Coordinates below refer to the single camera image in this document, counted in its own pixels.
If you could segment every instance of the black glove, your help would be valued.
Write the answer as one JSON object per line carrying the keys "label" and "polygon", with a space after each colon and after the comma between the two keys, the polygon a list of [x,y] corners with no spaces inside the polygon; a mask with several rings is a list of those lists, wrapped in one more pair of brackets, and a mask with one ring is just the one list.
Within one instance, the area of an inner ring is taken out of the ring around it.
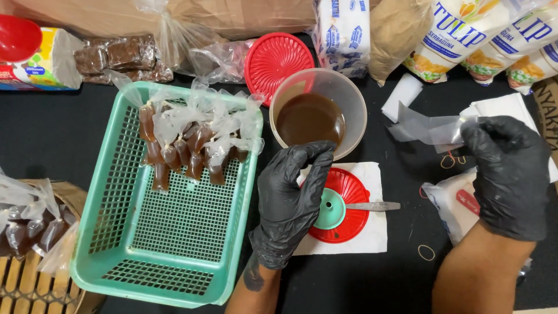
{"label": "black glove", "polygon": [[461,136],[476,157],[473,182],[480,218],[499,235],[521,241],[546,236],[550,148],[523,122],[509,117],[481,117],[464,124]]}
{"label": "black glove", "polygon": [[[285,148],[258,178],[260,224],[249,233],[260,265],[281,269],[318,219],[335,143],[317,141]],[[300,170],[312,164],[302,188]]]}

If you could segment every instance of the forearm tattoo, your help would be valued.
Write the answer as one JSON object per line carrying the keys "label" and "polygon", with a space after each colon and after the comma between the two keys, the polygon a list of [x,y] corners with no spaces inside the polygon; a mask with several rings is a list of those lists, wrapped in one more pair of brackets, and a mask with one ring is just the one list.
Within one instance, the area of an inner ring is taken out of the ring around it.
{"label": "forearm tattoo", "polygon": [[244,284],[252,292],[259,292],[263,288],[263,278],[259,274],[258,257],[255,253],[252,254],[244,269]]}

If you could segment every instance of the black table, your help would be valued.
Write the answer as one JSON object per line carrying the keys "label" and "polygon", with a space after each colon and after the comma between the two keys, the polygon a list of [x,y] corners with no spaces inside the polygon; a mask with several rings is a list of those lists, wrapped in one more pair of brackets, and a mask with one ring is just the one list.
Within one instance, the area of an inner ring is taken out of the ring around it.
{"label": "black table", "polygon": [[[301,38],[310,45],[309,37]],[[400,202],[402,209],[387,213],[388,250],[378,254],[296,256],[283,271],[277,313],[361,313],[369,306],[376,313],[429,313],[431,289],[444,256],[451,249],[436,208],[419,196],[423,182],[437,183],[474,166],[442,169],[434,148],[419,142],[394,142],[385,125],[390,121],[380,112],[405,70],[398,68],[386,86],[371,78],[354,79],[366,101],[368,124],[360,145],[339,162],[375,161],[382,174],[383,199]],[[457,115],[472,101],[513,92],[499,77],[489,87],[473,82],[462,68],[449,72],[449,82],[427,85],[412,104],[427,116]],[[192,78],[178,76],[173,85],[189,87]],[[233,94],[245,85],[216,84]],[[14,178],[67,180],[87,190],[93,176],[99,148],[112,109],[116,87],[86,84],[68,93],[2,92],[0,106],[0,166]],[[524,97],[538,123],[536,103]],[[281,148],[269,126],[268,109],[263,108],[263,138],[266,146],[258,159],[258,172]],[[516,309],[558,306],[558,197],[549,187],[548,238],[532,254],[533,270],[517,289]],[[257,193],[252,195],[247,231],[258,224]],[[425,244],[436,253],[433,261],[417,252]],[[237,278],[251,254],[244,238]],[[100,311],[109,313],[223,313],[224,307],[203,306],[188,310],[108,297]]]}

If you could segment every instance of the green plastic basket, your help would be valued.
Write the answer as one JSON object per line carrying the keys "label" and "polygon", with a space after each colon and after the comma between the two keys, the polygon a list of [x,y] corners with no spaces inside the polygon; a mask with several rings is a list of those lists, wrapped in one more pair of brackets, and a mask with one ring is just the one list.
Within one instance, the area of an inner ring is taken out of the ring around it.
{"label": "green plastic basket", "polygon": [[[161,85],[135,86],[146,102],[149,89]],[[174,88],[188,98],[189,89]],[[262,125],[260,113],[260,134]],[[242,164],[230,161],[226,185],[210,184],[207,169],[198,184],[171,172],[165,195],[151,191],[153,168],[141,166],[146,148],[138,128],[137,107],[118,93],[81,217],[71,277],[84,290],[110,296],[186,308],[222,305],[234,286],[257,155]]]}

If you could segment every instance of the red lid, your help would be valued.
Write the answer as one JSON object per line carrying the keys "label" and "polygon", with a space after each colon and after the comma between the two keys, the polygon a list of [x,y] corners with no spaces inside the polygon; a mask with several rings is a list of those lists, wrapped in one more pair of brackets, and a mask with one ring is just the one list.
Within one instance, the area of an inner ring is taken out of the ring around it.
{"label": "red lid", "polygon": [[251,93],[263,93],[267,107],[275,91],[289,76],[314,67],[306,45],[291,34],[275,32],[260,37],[248,51],[244,78]]}
{"label": "red lid", "polygon": [[[339,193],[345,204],[369,202],[370,192],[364,188],[354,174],[346,170],[331,168],[325,187]],[[347,209],[345,218],[339,226],[329,230],[312,226],[308,234],[326,243],[346,242],[362,231],[368,221],[368,214],[368,211]]]}
{"label": "red lid", "polygon": [[22,62],[41,47],[41,28],[23,18],[0,14],[0,62]]}

